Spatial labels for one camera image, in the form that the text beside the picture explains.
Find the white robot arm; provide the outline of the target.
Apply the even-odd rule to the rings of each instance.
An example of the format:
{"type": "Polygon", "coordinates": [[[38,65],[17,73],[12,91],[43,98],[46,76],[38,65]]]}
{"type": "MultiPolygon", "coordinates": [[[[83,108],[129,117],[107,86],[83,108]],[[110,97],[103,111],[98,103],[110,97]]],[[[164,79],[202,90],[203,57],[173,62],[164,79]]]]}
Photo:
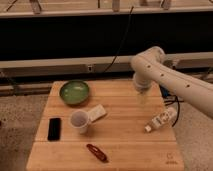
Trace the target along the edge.
{"type": "Polygon", "coordinates": [[[164,59],[165,53],[158,46],[138,53],[131,59],[135,89],[144,92],[155,81],[213,119],[213,84],[164,66],[164,59]]]}

